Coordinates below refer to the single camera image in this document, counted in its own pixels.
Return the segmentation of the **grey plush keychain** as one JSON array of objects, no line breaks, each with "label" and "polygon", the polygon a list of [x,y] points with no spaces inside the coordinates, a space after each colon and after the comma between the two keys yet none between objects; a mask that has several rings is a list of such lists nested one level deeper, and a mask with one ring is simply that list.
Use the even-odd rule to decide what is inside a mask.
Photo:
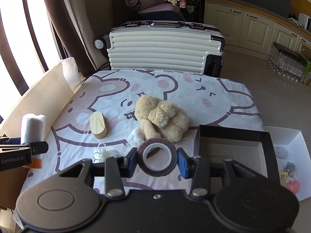
[{"label": "grey plush keychain", "polygon": [[293,177],[296,173],[296,165],[292,162],[287,162],[287,164],[283,167],[283,171],[287,172],[288,176]]}]

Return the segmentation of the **small yellow card box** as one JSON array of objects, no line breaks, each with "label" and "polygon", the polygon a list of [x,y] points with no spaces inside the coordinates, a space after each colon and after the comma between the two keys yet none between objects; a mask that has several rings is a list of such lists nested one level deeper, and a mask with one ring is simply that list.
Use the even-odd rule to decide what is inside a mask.
[{"label": "small yellow card box", "polygon": [[286,187],[287,183],[288,183],[288,172],[286,171],[280,171],[279,172],[279,179],[280,179],[280,184],[283,187]]}]

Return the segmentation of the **beige plush teddy bear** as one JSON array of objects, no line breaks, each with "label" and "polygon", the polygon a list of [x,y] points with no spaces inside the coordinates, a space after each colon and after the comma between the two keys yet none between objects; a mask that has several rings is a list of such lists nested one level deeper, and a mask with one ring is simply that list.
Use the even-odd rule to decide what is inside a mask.
[{"label": "beige plush teddy bear", "polygon": [[135,117],[146,140],[164,138],[171,143],[182,140],[188,130],[187,113],[168,100],[143,95],[135,104]]}]

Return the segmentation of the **plastic bag roll orange core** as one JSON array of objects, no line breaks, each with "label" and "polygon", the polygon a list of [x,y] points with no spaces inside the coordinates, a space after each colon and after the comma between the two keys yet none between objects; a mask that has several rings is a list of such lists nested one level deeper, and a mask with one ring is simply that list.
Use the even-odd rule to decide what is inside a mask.
[{"label": "plastic bag roll orange core", "polygon": [[42,142],[45,122],[45,115],[35,115],[34,113],[24,115],[21,122],[21,144]]}]

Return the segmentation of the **white cardboard tray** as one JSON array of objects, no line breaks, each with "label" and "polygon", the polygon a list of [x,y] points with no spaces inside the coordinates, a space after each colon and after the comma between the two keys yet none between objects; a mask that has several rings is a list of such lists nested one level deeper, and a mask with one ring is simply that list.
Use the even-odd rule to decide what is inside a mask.
[{"label": "white cardboard tray", "polygon": [[296,165],[296,173],[289,179],[296,178],[300,182],[300,190],[295,194],[298,201],[310,198],[310,155],[301,131],[290,128],[266,126],[265,131],[270,133],[273,148],[281,146],[288,151],[286,159],[277,158],[278,172],[283,171],[287,162]]}]

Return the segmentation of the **cream kitchen cabinets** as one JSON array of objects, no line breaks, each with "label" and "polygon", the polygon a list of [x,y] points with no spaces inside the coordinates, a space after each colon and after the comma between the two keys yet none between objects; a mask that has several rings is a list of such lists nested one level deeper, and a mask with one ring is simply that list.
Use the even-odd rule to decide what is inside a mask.
[{"label": "cream kitchen cabinets", "polygon": [[310,54],[310,32],[289,19],[237,0],[204,1],[204,23],[222,32],[226,50],[268,59],[276,42]]}]

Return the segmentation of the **brown curtain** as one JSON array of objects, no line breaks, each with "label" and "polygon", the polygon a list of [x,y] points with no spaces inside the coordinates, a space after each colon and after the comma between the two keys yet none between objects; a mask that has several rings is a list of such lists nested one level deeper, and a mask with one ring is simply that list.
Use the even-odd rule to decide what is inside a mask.
[{"label": "brown curtain", "polygon": [[74,57],[79,72],[88,77],[95,68],[69,16],[64,0],[44,0],[52,24],[70,57]]}]

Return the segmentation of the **white paper towel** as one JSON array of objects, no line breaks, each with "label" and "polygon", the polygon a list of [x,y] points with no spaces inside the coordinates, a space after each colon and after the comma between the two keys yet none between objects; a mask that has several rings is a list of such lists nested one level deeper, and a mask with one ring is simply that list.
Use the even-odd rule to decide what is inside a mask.
[{"label": "white paper towel", "polygon": [[74,57],[61,60],[65,80],[75,94],[82,85],[81,76]]}]

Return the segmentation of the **brown tape roll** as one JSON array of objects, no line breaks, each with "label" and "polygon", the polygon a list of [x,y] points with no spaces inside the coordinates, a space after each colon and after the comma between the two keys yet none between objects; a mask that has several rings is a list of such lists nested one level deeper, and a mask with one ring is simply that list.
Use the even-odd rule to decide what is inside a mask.
[{"label": "brown tape roll", "polygon": [[143,172],[153,177],[170,174],[177,164],[175,146],[163,138],[145,141],[138,149],[138,165]]}]

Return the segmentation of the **green red snack box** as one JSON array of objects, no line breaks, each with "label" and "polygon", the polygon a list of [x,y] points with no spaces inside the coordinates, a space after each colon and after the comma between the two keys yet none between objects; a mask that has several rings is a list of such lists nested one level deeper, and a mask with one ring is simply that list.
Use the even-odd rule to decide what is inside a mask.
[{"label": "green red snack box", "polygon": [[301,77],[301,83],[307,86],[311,86],[311,62],[310,61],[307,61],[307,65]]}]

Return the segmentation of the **black cardboard box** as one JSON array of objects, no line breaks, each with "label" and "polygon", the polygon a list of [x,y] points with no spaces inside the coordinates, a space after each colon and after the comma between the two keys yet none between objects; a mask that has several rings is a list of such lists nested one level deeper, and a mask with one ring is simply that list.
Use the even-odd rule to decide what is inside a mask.
[{"label": "black cardboard box", "polygon": [[280,183],[277,159],[268,132],[200,125],[193,154],[212,163],[232,159]]}]

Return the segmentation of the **white ribbed suitcase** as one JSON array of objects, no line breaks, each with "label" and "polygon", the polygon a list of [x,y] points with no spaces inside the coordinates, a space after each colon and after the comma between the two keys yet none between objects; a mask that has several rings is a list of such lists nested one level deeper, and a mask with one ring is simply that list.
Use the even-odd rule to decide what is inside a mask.
[{"label": "white ribbed suitcase", "polygon": [[225,38],[213,25],[183,21],[126,22],[98,36],[113,70],[150,69],[219,77]]}]

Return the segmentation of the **brown cardboard piece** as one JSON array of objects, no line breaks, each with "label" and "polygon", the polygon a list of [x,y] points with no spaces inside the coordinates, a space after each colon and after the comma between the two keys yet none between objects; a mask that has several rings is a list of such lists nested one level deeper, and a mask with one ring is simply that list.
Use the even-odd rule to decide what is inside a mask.
[{"label": "brown cardboard piece", "polygon": [[28,168],[18,167],[0,173],[1,209],[15,209],[17,197],[28,175]]}]

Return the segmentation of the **cartoon bear bed sheet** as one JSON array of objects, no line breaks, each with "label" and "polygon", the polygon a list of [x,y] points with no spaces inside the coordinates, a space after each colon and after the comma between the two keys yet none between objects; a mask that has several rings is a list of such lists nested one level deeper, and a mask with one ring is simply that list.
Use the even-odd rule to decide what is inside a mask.
[{"label": "cartoon bear bed sheet", "polygon": [[98,72],[65,101],[45,138],[43,167],[29,171],[23,190],[81,159],[125,155],[140,137],[163,137],[193,154],[199,125],[264,128],[241,83],[162,70]]}]

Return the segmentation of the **grey yarn ball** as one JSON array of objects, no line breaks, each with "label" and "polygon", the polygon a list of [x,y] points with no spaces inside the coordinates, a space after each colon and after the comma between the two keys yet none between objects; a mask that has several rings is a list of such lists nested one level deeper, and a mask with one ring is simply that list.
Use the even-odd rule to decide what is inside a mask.
[{"label": "grey yarn ball", "polygon": [[285,148],[281,146],[275,146],[274,150],[277,158],[286,159],[288,157],[288,151]]}]

